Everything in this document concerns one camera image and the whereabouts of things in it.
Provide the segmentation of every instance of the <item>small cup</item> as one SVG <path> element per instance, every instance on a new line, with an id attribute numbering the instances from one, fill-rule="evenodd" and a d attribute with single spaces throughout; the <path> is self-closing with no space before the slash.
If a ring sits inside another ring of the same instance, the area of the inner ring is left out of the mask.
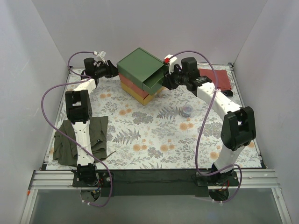
<path id="1" fill-rule="evenodd" d="M 181 115 L 184 118 L 189 118 L 193 112 L 193 107 L 189 104 L 186 104 L 181 107 Z"/>

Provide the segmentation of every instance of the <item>green box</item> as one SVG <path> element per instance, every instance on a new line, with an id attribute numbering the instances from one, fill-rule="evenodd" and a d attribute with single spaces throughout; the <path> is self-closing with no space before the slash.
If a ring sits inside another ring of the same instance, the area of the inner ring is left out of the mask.
<path id="1" fill-rule="evenodd" d="M 160 59 L 142 48 L 137 48 L 121 59 L 117 68 L 119 73 L 150 95 L 154 95 L 162 87 L 163 73 L 167 70 Z"/>

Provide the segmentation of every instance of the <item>stack of boxes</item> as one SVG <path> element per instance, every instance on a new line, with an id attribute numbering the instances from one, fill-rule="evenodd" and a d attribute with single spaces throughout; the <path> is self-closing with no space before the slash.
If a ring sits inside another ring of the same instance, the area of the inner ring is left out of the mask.
<path id="1" fill-rule="evenodd" d="M 137 48 L 117 63 L 124 91 L 146 105 L 162 90 L 168 67 L 142 48 Z"/>

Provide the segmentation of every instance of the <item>dark red cloth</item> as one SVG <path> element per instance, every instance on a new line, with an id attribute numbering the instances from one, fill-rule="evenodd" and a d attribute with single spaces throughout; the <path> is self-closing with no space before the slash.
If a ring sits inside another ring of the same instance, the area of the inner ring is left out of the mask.
<path id="1" fill-rule="evenodd" d="M 226 70 L 215 70 L 218 78 L 218 89 L 231 90 L 230 81 Z M 215 84 L 215 75 L 211 69 L 199 69 L 200 76 L 207 76 Z"/>

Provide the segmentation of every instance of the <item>yellow box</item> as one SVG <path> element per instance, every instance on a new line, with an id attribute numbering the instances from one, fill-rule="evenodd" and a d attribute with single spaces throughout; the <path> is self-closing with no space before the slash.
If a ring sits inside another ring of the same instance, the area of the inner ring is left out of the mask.
<path id="1" fill-rule="evenodd" d="M 138 95 L 136 92 L 134 92 L 134 90 L 127 87 L 123 82 L 121 82 L 121 87 L 124 91 L 126 91 L 128 94 L 130 94 L 132 97 L 134 97 L 142 105 L 148 104 L 163 89 L 163 87 L 162 87 L 154 95 L 148 95 L 146 98 L 142 98 L 140 95 Z"/>

